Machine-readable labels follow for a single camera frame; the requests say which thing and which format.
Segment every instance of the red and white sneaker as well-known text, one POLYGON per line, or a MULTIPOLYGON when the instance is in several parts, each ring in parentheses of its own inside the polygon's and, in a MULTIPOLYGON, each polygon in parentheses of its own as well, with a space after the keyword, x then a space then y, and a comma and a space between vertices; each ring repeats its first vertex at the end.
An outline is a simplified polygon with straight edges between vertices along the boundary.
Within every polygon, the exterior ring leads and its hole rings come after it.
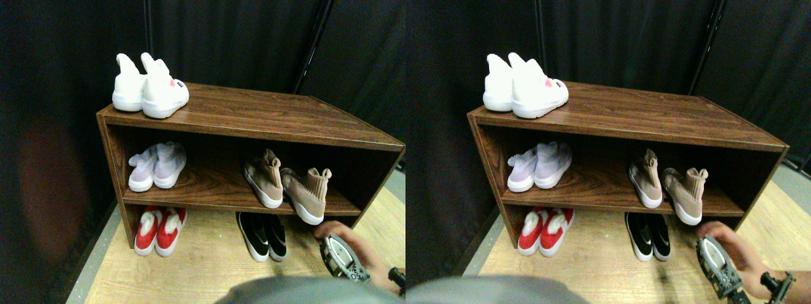
POLYGON ((166 221, 163 221, 157 230, 155 251, 161 256, 169 256, 174 251, 174 246, 178 245, 178 235, 186 225, 188 213, 185 208, 169 207, 163 212, 163 217, 166 221))
POLYGON ((144 214, 141 215, 141 223, 138 225, 138 231, 135 235, 135 253, 138 255, 149 255, 155 247, 155 240, 157 239, 157 230, 161 226, 163 219, 163 208, 156 206, 147 206, 144 209, 144 214))
POLYGON ((566 208, 548 208, 539 212, 543 228, 541 229, 541 244, 538 251, 541 255, 552 257, 560 249, 560 244, 563 243, 563 237, 566 232, 572 227, 572 220, 574 220, 574 209, 566 208))
POLYGON ((518 237, 518 253, 530 256, 539 248, 543 222, 540 221, 538 212, 544 209, 544 207, 535 207, 526 214, 524 229, 521 230, 521 236, 518 237))

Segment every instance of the black sneaker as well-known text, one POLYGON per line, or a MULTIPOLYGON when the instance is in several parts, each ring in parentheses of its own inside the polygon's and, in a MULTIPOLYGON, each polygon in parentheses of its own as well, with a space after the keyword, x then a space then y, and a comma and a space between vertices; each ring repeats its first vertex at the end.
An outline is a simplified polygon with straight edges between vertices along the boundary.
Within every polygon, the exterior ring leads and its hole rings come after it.
POLYGON ((653 256, 653 244, 650 242, 650 230, 648 229, 645 215, 641 213, 625 213, 625 227, 628 227, 628 233, 631 235, 631 243, 633 243, 633 251, 637 254, 637 258, 646 262, 653 256))
POLYGON ((261 217, 264 232, 268 236, 268 243, 270 244, 270 257, 277 262, 281 262, 287 257, 285 226, 281 225, 279 216, 275 214, 263 213, 261 217))
POLYGON ((661 214, 646 214, 648 228, 650 228, 650 238, 654 243, 654 255, 660 261, 670 259, 670 238, 667 235, 667 223, 661 214))
POLYGON ((256 262, 264 262, 268 259, 268 238, 265 237, 262 218, 254 213, 237 212, 237 223, 248 251, 256 262))

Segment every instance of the shoe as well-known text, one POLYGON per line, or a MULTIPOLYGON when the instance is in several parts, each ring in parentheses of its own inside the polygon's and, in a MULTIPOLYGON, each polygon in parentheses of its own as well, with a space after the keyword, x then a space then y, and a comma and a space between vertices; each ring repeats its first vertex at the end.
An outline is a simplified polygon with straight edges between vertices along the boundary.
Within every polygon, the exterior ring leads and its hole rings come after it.
POLYGON ((144 214, 141 215, 141 223, 138 224, 138 233, 135 235, 135 253, 141 256, 149 255, 155 247, 157 240, 157 230, 163 220, 163 208, 147 206, 144 214))
POLYGON ((702 221, 702 195, 709 175, 707 170, 690 168, 686 176, 681 176, 675 169, 667 168, 662 175, 664 189, 673 201, 676 215, 687 225, 698 225, 702 221))
POLYGON ((147 70, 144 82, 144 114, 151 118, 167 118, 189 101, 189 88, 183 81, 172 79, 163 60, 153 60, 147 53, 141 54, 147 70))
POLYGON ((279 216, 275 214, 262 213, 262 226, 264 234, 268 237, 270 246, 270 257, 277 262, 287 258, 287 244, 285 243, 285 226, 281 225, 279 216))
POLYGON ((174 247, 178 245, 178 237, 183 226, 186 225, 188 216, 185 208, 169 207, 163 212, 165 221, 157 230, 157 243, 155 244, 155 251, 160 256, 166 257, 172 254, 174 247))
POLYGON ((566 232, 572 227, 574 209, 547 208, 539 212, 543 227, 541 228, 541 242, 538 251, 541 255, 551 258, 563 243, 566 232))
POLYGON ((490 74, 484 78, 484 107, 497 112, 513 110, 513 69, 496 54, 487 55, 490 74))
POLYGON ((520 118, 539 118, 569 100, 569 90, 558 79, 550 79, 535 59, 524 62, 518 54, 508 55, 513 68, 513 113, 520 118))
POLYGON ((239 231, 242 231, 242 237, 245 238, 245 245, 248 246, 248 251, 251 252, 251 257, 256 262, 264 262, 268 259, 270 246, 268 245, 268 238, 265 235, 260 215, 257 213, 237 212, 237 224, 239 225, 239 231))
POLYGON ((664 216, 658 213, 646 213, 645 221, 650 230, 650 239, 654 245, 654 255, 660 261, 670 259, 670 238, 667 234, 667 222, 664 216))
POLYGON ((628 234, 631 236, 631 243, 633 244, 633 252, 637 254, 637 259, 642 262, 650 261, 650 257, 653 256, 654 246, 650 240, 650 229, 645 215, 626 212, 625 227, 628 228, 628 234))
POLYGON ((662 184, 657 167, 656 154, 650 149, 628 167, 628 176, 637 189, 639 200, 648 208, 656 208, 662 203, 662 184))
POLYGON ((507 187, 512 192, 524 192, 532 187, 535 165, 538 164, 538 157, 535 155, 537 151, 538 147, 531 148, 524 154, 516 154, 507 160, 507 165, 513 167, 507 178, 507 187))
POLYGON ((521 230, 521 235, 518 237, 518 253, 530 256, 538 250, 541 244, 541 228, 543 227, 538 212, 544 209, 544 207, 535 207, 532 208, 530 213, 526 214, 524 229, 521 230))
POLYGON ((115 76, 115 89, 113 90, 113 107, 127 112, 141 110, 144 100, 144 81, 146 75, 141 75, 138 68, 125 54, 115 56, 115 61, 121 67, 121 74, 115 76))
POLYGON ((130 173, 130 181, 127 183, 130 190, 134 192, 144 192, 152 188, 155 178, 155 164, 157 163, 157 145, 152 145, 141 154, 130 157, 130 166, 135 167, 130 173))
POLYGON ((553 141, 549 144, 539 143, 536 150, 538 163, 535 165, 534 183, 541 189, 551 189, 572 165, 572 149, 566 143, 559 145, 553 141))
POLYGON ((186 150, 180 143, 159 143, 155 165, 155 186, 169 189, 178 181, 180 171, 186 167, 186 150))
POLYGON ((324 208, 327 206, 327 182, 333 173, 324 169, 322 174, 315 168, 307 171, 302 179, 290 168, 281 170, 281 183, 284 193, 305 223, 310 225, 321 224, 324 220, 324 208))
POLYGON ((260 159, 254 157, 245 162, 242 168, 242 175, 253 188, 256 197, 267 208, 278 208, 281 205, 281 175, 279 174, 281 161, 273 154, 273 151, 266 149, 264 156, 260 159))

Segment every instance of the human hand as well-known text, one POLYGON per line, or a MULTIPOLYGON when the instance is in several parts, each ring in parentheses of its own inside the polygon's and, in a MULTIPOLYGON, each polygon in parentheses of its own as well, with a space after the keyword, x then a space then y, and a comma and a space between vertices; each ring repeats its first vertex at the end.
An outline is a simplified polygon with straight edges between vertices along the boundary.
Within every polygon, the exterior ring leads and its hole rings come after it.
POLYGON ((315 227, 312 234, 319 243, 330 234, 335 234, 343 239, 347 245, 352 247, 352 251, 358 256, 361 265, 369 272, 373 285, 400 294, 400 286, 388 279, 388 270, 392 267, 380 258, 369 241, 361 238, 354 230, 339 221, 326 221, 315 227))

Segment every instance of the wooden shoe rack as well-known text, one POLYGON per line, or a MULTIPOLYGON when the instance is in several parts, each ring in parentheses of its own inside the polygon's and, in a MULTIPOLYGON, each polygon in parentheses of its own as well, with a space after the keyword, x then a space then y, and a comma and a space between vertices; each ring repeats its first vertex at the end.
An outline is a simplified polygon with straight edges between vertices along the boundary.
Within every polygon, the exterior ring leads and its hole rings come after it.
POLYGON ((757 201, 788 146, 732 112, 698 96, 645 92, 567 82, 569 101, 536 119, 479 107, 467 114, 506 229, 517 245, 533 206, 674 214, 665 200, 642 205, 628 164, 646 148, 659 158, 659 174, 706 168, 703 219, 737 229, 757 201), (557 186, 526 192, 507 189, 507 159, 551 141, 567 143, 573 162, 557 186))
POLYGON ((242 176, 244 161, 265 148, 298 174, 330 168, 324 220, 354 227, 405 152, 401 141, 314 97, 187 86, 188 104, 166 119, 112 105, 96 114, 130 247, 149 205, 294 215, 287 198, 279 208, 264 207, 242 176), (175 186, 131 191, 129 158, 170 140, 187 152, 175 186))

